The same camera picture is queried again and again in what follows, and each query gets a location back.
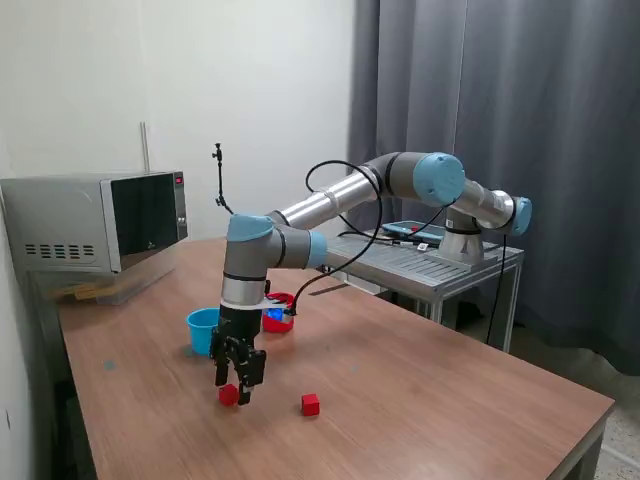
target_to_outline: wooden table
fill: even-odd
[[[292,332],[260,334],[265,383],[217,401],[186,315],[216,306],[224,241],[119,307],[60,320],[101,480],[592,478],[613,401],[355,288],[308,289]],[[274,270],[274,291],[316,272]],[[316,418],[299,414],[317,393]]]

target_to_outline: power cord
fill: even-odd
[[[507,236],[502,236],[502,264],[500,265],[500,275],[498,276],[498,286],[496,287],[496,297],[493,299],[493,308],[491,309],[491,318],[489,319],[489,329],[487,330],[487,338],[484,343],[489,345],[489,337],[491,336],[491,328],[493,327],[493,319],[496,315],[496,307],[498,306],[498,296],[500,295],[500,286],[502,285],[502,274],[504,273],[504,259],[507,254]]]
[[[216,143],[216,152],[211,154],[213,158],[218,160],[218,197],[216,198],[216,205],[224,207],[227,212],[233,215],[233,210],[227,205],[227,201],[222,194],[222,149],[220,145],[220,143]]]
[[[403,237],[400,238],[378,238],[377,241],[382,242],[382,241],[388,241],[391,242],[394,245],[399,245],[400,242],[408,242],[411,241],[410,237],[420,233],[421,231],[423,231],[425,228],[427,228],[429,225],[431,225],[436,218],[438,218],[438,216],[440,216],[440,214],[444,211],[445,208],[447,208],[448,205],[445,205],[444,207],[442,207],[440,210],[438,210],[438,213],[436,213],[431,220],[429,220],[427,223],[425,223],[422,227],[420,227],[418,230],[416,230],[415,232],[411,232],[408,233],[406,235],[404,235]],[[365,233],[365,232],[361,232],[360,230],[355,230],[355,231],[346,231],[346,232],[340,232],[337,236],[338,237],[344,237],[345,235],[360,235],[360,236],[364,236],[367,238],[371,238],[371,235]],[[422,240],[413,240],[413,244],[414,245],[418,245],[422,243]]]
[[[371,180],[369,179],[369,177],[367,175],[365,175],[365,172],[362,171],[361,168],[355,168],[354,165],[351,165],[349,163],[350,167],[353,167],[355,170],[357,170],[358,172],[360,172],[362,175],[364,175],[364,177],[369,181],[369,183],[371,183],[371,185],[373,185],[373,183],[371,182]],[[311,178],[311,174],[314,172],[313,169],[309,170],[307,172],[307,176],[304,179],[304,184],[307,187],[307,190],[309,190],[311,193],[314,193],[316,190],[314,190],[313,188],[311,188],[311,185],[309,185],[309,179]],[[338,217],[340,218],[340,220],[342,220],[344,223],[347,224],[347,226],[353,230],[352,233],[355,233],[356,235],[361,235],[363,237],[367,237],[367,238],[371,238],[371,235],[369,235],[368,233],[362,232],[360,231],[356,226],[354,226],[353,224],[351,224],[351,222],[349,222],[349,220],[347,220],[342,214],[338,215]],[[349,232],[342,232],[338,234],[338,237],[341,237],[342,235],[346,235]],[[388,242],[391,239],[388,238],[378,238],[377,239],[379,242]]]
[[[321,162],[318,163],[317,165],[314,165],[311,170],[309,170],[309,172],[307,172],[307,179],[306,179],[306,183],[307,183],[307,187],[309,186],[308,180],[309,177],[311,176],[311,174],[313,172],[315,172],[318,168],[320,167],[324,167],[325,165],[345,165],[347,167],[351,167],[354,170],[360,172],[366,179],[367,181],[371,184],[371,186],[373,187],[373,190],[376,192],[376,200],[378,202],[378,221],[376,223],[376,228],[373,231],[373,236],[371,236],[369,238],[369,241],[367,242],[367,244],[362,248],[362,250],[360,250],[360,252],[358,252],[358,254],[356,254],[355,256],[351,257],[351,259],[347,260],[345,263],[343,263],[342,265],[340,265],[339,267],[337,267],[336,269],[334,269],[331,272],[325,272],[322,273],[316,277],[313,277],[311,280],[307,281],[306,283],[304,283],[296,292],[295,296],[293,297],[293,302],[291,303],[291,308],[289,308],[286,313],[288,313],[289,315],[296,315],[296,308],[298,306],[298,300],[300,298],[300,295],[302,294],[302,292],[312,283],[317,282],[318,280],[322,279],[322,278],[326,278],[329,275],[332,275],[333,273],[339,272],[340,270],[343,270],[344,268],[348,267],[349,265],[351,265],[353,262],[355,262],[356,260],[358,260],[360,257],[362,257],[362,255],[364,255],[366,253],[367,250],[369,250],[369,247],[371,247],[371,245],[373,245],[373,242],[376,241],[376,237],[378,235],[378,232],[380,231],[380,227],[382,226],[382,196],[380,195],[380,190],[378,189],[378,186],[375,184],[375,182],[373,180],[371,180],[367,174],[364,172],[364,170],[356,165],[352,165],[349,162],[344,162],[342,160],[327,160],[325,162]]]

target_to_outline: tiled floor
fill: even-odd
[[[511,353],[616,400],[604,444],[640,462],[640,377],[621,375],[599,355],[582,349],[548,347],[524,328],[513,332]],[[640,470],[601,452],[596,478],[640,480]]]

